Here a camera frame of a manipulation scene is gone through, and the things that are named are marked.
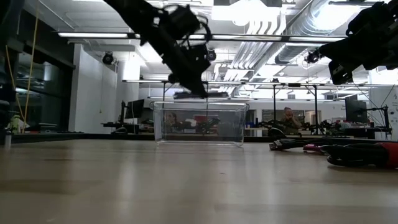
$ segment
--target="security camera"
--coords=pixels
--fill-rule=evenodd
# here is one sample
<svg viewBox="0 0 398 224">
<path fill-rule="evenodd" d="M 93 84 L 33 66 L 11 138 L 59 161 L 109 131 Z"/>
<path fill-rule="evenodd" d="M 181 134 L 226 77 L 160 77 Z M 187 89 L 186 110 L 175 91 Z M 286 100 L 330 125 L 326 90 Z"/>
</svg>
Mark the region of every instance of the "security camera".
<svg viewBox="0 0 398 224">
<path fill-rule="evenodd" d="M 105 56 L 102 58 L 102 62 L 105 65 L 112 65 L 115 62 L 113 52 L 105 52 Z"/>
<path fill-rule="evenodd" d="M 215 61 L 217 58 L 217 54 L 214 51 L 214 49 L 209 49 L 207 56 L 208 56 L 208 60 L 211 62 Z"/>
</svg>

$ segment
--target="ceiling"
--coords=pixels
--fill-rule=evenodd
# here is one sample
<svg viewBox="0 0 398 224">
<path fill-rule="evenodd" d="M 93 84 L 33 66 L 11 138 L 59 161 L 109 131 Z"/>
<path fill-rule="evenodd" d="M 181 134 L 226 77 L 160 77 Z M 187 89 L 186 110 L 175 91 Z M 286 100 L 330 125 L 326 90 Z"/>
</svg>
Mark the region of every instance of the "ceiling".
<svg viewBox="0 0 398 224">
<path fill-rule="evenodd" d="M 37 0 L 26 0 L 25 9 L 34 14 Z M 289 22 L 301 8 L 308 3 L 308 0 L 296 0 L 294 7 L 286 10 L 286 21 Z M 211 20 L 211 8 L 213 0 L 202 1 L 203 6 L 193 7 L 197 13 L 209 17 L 209 27 L 214 34 L 245 34 L 249 25 L 237 26 L 232 21 Z M 39 18 L 58 31 L 67 32 L 132 32 L 120 16 L 110 6 L 103 2 L 72 1 L 72 0 L 40 0 Z M 347 23 L 335 30 L 332 35 L 343 35 Z M 153 48 L 146 44 L 139 46 L 138 40 L 91 40 L 86 41 L 86 48 L 104 47 L 109 45 L 134 45 L 135 54 L 139 54 L 145 62 L 141 67 L 141 73 L 145 78 L 164 77 L 170 70 L 161 63 L 160 57 Z M 208 48 L 215 49 L 217 61 L 212 63 L 210 72 L 214 71 L 217 63 L 233 60 L 242 42 L 210 42 Z M 104 52 L 97 51 L 99 56 Z M 129 52 L 114 52 L 118 60 L 128 60 Z M 303 62 L 303 55 L 292 62 L 294 66 L 285 67 L 278 76 L 280 82 L 305 82 L 311 78 L 311 82 L 327 82 L 330 76 L 328 71 L 328 60 L 321 60 L 316 65 L 308 66 Z M 356 72 L 354 80 L 363 83 L 368 80 L 368 73 L 363 70 Z"/>
</svg>

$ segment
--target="ductwork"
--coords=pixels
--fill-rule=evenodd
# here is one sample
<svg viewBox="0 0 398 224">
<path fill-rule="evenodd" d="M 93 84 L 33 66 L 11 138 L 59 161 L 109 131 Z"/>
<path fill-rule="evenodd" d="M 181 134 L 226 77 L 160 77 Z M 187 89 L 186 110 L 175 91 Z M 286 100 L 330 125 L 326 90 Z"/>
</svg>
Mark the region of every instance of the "ductwork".
<svg viewBox="0 0 398 224">
<path fill-rule="evenodd" d="M 286 30 L 285 35 L 329 35 L 344 24 L 355 12 L 357 7 L 329 5 L 330 0 L 313 0 L 297 20 Z M 307 47 L 286 46 L 275 43 L 269 48 L 267 55 L 256 65 L 254 74 L 267 73 L 273 76 L 284 66 L 276 69 L 265 69 L 267 63 L 288 64 L 305 51 Z"/>
</svg>

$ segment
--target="clear plastic bin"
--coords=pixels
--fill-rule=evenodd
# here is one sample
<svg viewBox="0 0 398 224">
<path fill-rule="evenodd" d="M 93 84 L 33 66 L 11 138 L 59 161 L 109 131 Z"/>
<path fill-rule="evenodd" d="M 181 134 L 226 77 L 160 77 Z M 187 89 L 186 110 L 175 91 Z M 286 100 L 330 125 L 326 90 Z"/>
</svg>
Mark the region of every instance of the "clear plastic bin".
<svg viewBox="0 0 398 224">
<path fill-rule="evenodd" d="M 243 144 L 245 103 L 152 102 L 158 144 Z"/>
</svg>

